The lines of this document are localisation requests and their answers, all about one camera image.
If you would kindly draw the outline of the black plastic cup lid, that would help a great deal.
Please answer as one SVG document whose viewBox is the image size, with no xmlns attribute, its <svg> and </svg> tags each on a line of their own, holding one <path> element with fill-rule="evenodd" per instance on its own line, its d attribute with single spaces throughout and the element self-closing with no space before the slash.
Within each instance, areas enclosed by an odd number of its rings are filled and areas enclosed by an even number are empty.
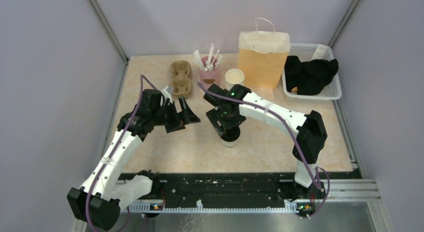
<svg viewBox="0 0 424 232">
<path fill-rule="evenodd" d="M 241 130 L 239 127 L 234 127 L 228 130 L 225 130 L 221 135 L 221 139 L 225 142 L 235 142 L 240 137 Z"/>
</svg>

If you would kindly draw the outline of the white paper coffee cup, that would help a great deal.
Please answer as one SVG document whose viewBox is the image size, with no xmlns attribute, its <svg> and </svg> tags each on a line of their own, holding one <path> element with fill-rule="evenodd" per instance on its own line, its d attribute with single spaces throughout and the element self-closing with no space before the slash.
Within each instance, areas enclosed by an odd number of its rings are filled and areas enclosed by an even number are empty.
<svg viewBox="0 0 424 232">
<path fill-rule="evenodd" d="M 238 141 L 237 139 L 235 139 L 235 140 L 225 140 L 225 139 L 221 138 L 222 144 L 227 148 L 234 147 L 237 144 L 237 141 Z"/>
</svg>

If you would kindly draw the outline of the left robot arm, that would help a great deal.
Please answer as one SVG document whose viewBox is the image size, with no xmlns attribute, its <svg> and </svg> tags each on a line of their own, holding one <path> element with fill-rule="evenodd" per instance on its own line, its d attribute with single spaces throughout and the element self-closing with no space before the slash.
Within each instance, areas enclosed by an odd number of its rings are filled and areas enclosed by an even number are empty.
<svg viewBox="0 0 424 232">
<path fill-rule="evenodd" d="M 126 184 L 117 181 L 134 151 L 156 126 L 167 133 L 185 129 L 201 119 L 180 97 L 181 112 L 165 90 L 145 89 L 132 112 L 121 117 L 112 142 L 91 175 L 79 188 L 71 188 L 67 200 L 74 217 L 92 230 L 112 229 L 120 213 L 142 196 L 154 199 L 160 194 L 155 173 L 141 171 Z"/>
</svg>

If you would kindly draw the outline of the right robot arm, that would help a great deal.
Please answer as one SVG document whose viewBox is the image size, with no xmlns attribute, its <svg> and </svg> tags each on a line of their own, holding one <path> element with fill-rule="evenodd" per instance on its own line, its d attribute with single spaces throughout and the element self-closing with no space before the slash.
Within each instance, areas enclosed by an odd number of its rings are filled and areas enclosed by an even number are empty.
<svg viewBox="0 0 424 232">
<path fill-rule="evenodd" d="M 206 116 L 220 137 L 228 136 L 247 118 L 279 129 L 290 136 L 294 143 L 292 153 L 298 161 L 294 194 L 299 198 L 307 198 L 314 190 L 313 185 L 323 190 L 316 164 L 328 134 L 320 113 L 312 110 L 304 114 L 286 109 L 239 84 L 230 90 L 216 84 L 208 89 L 200 83 L 198 86 L 204 92 L 204 99 L 213 106 Z"/>
</svg>

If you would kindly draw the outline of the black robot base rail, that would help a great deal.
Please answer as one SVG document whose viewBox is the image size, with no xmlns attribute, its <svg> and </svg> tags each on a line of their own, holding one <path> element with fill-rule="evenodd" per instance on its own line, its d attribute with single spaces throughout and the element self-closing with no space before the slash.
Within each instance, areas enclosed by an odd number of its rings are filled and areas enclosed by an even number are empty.
<svg viewBox="0 0 424 232">
<path fill-rule="evenodd" d="M 150 215 L 161 210 L 307 215 L 326 196 L 324 181 L 320 185 L 320 189 L 305 188 L 294 181 L 293 173 L 158 173 L 153 176 L 151 192 L 137 201 L 150 204 Z"/>
</svg>

